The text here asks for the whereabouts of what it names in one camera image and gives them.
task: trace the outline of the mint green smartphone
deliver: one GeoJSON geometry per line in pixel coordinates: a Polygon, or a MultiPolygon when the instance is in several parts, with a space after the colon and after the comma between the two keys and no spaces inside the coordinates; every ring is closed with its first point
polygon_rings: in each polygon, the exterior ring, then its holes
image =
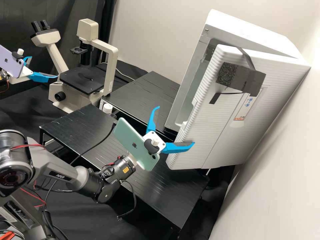
{"type": "Polygon", "coordinates": [[[150,155],[144,147],[143,137],[124,119],[120,118],[113,134],[118,141],[127,149],[137,160],[140,167],[151,171],[158,162],[158,153],[150,155]]]}

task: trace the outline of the smartphone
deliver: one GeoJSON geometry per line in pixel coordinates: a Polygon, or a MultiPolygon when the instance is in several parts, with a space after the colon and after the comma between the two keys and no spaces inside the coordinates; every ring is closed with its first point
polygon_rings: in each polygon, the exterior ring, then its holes
{"type": "Polygon", "coordinates": [[[134,156],[141,168],[147,171],[153,169],[160,158],[159,154],[149,154],[144,147],[143,137],[124,118],[119,118],[113,134],[123,147],[134,156]]]}
{"type": "Polygon", "coordinates": [[[12,52],[0,45],[0,68],[4,69],[9,75],[18,78],[24,66],[22,59],[16,59],[12,52]]]}

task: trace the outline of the white knob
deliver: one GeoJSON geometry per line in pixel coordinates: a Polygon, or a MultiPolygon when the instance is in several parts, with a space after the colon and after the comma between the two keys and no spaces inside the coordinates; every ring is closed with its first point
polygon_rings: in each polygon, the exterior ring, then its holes
{"type": "Polygon", "coordinates": [[[106,114],[111,114],[112,109],[113,109],[113,106],[110,103],[105,103],[103,105],[102,111],[105,112],[106,114]]]}
{"type": "Polygon", "coordinates": [[[159,141],[159,139],[157,139],[157,138],[151,140],[151,144],[152,144],[154,147],[158,146],[159,142],[160,142],[160,141],[159,141]]]}
{"type": "Polygon", "coordinates": [[[19,55],[23,55],[24,50],[23,50],[23,49],[21,49],[21,48],[19,48],[19,49],[18,49],[18,51],[17,51],[17,53],[18,53],[19,55]]]}

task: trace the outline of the white wall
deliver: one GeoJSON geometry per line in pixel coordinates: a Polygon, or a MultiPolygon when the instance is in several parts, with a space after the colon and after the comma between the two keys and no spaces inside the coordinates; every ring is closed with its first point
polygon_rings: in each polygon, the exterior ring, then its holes
{"type": "Polygon", "coordinates": [[[301,49],[312,69],[238,173],[210,240],[320,239],[318,20],[301,49]]]}
{"type": "Polygon", "coordinates": [[[302,47],[318,0],[118,0],[110,43],[119,59],[180,83],[210,9],[287,36],[302,47]]]}

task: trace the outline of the label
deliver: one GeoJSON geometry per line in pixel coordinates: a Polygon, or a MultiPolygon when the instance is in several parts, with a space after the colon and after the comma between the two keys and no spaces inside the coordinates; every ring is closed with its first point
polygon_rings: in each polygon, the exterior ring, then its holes
{"type": "Polygon", "coordinates": [[[124,173],[127,173],[129,171],[129,168],[128,167],[125,167],[123,170],[122,170],[124,173]]]}
{"type": "Polygon", "coordinates": [[[0,215],[7,219],[9,222],[17,222],[18,220],[11,216],[3,207],[0,207],[0,215]]]}
{"type": "Polygon", "coordinates": [[[54,171],[49,172],[49,175],[53,176],[53,177],[56,177],[56,178],[60,178],[61,180],[66,180],[66,181],[70,181],[71,180],[71,178],[69,178],[67,176],[64,176],[64,175],[62,175],[60,173],[54,172],[54,171]]]}
{"type": "Polygon", "coordinates": [[[257,100],[257,98],[260,96],[262,91],[262,88],[260,88],[260,91],[256,97],[251,97],[250,95],[247,97],[247,99],[244,101],[242,104],[241,108],[239,109],[239,112],[237,115],[234,117],[234,121],[244,121],[246,118],[249,110],[253,106],[254,102],[257,100]]]}

